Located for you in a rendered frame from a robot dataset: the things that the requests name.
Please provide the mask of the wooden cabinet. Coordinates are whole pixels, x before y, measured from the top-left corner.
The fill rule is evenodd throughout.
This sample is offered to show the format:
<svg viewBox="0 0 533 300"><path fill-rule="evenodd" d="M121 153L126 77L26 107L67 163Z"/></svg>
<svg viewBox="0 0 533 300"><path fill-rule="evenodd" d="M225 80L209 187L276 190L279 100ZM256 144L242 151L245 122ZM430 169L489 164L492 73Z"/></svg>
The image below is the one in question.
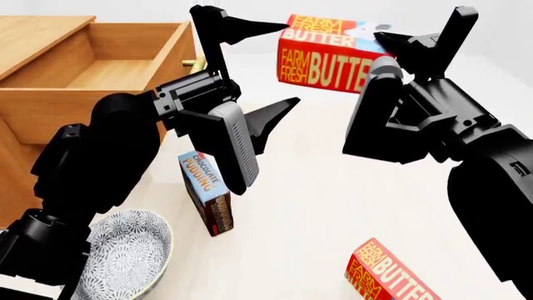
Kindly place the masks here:
<svg viewBox="0 0 533 300"><path fill-rule="evenodd" d="M93 16L0 16L0 79L91 23L99 22ZM30 169L45 144L20 143L0 119L0 230L40 207Z"/></svg>

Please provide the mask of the wooden drawer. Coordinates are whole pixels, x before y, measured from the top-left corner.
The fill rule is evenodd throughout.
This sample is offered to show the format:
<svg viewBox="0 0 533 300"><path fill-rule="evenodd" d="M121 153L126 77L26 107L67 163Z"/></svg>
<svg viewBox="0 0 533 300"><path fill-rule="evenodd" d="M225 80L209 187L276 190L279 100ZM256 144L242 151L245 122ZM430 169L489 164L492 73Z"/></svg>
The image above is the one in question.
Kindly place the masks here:
<svg viewBox="0 0 533 300"><path fill-rule="evenodd" d="M45 144L108 94L186 76L195 56L190 22L93 22L0 79L0 119L20 143Z"/></svg>

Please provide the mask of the blue patterned ceramic bowl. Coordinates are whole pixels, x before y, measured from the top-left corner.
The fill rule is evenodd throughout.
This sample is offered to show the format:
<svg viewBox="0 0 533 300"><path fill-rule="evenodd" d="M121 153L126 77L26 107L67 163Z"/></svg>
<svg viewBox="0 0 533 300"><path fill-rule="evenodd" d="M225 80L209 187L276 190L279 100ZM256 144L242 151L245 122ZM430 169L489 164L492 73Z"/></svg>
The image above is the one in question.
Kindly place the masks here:
<svg viewBox="0 0 533 300"><path fill-rule="evenodd" d="M154 212L128 209L90 226L90 256L72 300L143 300L161 281L173 234Z"/></svg>

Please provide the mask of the chocolate pudding box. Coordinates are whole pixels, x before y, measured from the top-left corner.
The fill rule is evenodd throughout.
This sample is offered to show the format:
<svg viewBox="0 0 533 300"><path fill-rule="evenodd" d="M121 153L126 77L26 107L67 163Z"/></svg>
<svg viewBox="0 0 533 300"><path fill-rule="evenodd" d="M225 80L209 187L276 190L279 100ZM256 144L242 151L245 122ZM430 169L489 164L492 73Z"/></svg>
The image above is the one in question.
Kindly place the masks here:
<svg viewBox="0 0 533 300"><path fill-rule="evenodd" d="M205 154L187 152L178 161L187 193L211 237L233 229L230 191Z"/></svg>

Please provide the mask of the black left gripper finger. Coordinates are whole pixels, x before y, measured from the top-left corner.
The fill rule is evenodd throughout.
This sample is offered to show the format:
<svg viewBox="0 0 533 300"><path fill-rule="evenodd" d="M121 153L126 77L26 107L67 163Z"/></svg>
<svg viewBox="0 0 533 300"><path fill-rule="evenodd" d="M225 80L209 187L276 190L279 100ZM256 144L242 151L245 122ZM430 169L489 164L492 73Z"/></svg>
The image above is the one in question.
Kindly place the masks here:
<svg viewBox="0 0 533 300"><path fill-rule="evenodd" d="M292 97L244 115L256 155L264 153L269 134L300 101L300 98Z"/></svg>
<svg viewBox="0 0 533 300"><path fill-rule="evenodd" d="M234 45L247 38L280 32L289 27L288 24L230 17L225 9L199 4L191 7L189 13L207 59L207 67L211 72L219 72L222 79L230 79L222 43Z"/></svg>

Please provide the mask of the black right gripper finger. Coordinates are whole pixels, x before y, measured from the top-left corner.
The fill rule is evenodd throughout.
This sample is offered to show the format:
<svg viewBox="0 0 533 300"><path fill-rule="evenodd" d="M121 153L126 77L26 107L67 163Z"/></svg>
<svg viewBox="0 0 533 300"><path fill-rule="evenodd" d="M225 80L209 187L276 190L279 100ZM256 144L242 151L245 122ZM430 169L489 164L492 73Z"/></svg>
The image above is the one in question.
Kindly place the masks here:
<svg viewBox="0 0 533 300"><path fill-rule="evenodd" d="M436 44L440 34L409 36L393 32L375 32L376 41L392 56L402 69L415 76L416 82L440 78L436 71Z"/></svg>
<svg viewBox="0 0 533 300"><path fill-rule="evenodd" d="M455 7L444 29L436 39L431 54L430 78L440 79L451 64L479 17L473 7Z"/></svg>

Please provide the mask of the red farm fresh butter box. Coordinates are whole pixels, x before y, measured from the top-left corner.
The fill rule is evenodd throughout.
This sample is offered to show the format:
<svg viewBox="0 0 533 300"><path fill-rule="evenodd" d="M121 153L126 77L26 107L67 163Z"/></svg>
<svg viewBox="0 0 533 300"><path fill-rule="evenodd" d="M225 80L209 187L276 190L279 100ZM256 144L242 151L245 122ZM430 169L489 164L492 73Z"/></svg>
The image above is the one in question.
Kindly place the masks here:
<svg viewBox="0 0 533 300"><path fill-rule="evenodd" d="M371 64L389 53L376 41L392 25L292 14L278 40L279 82L359 94Z"/></svg>
<svg viewBox="0 0 533 300"><path fill-rule="evenodd" d="M364 300L442 300L375 238L352 252L345 278Z"/></svg>

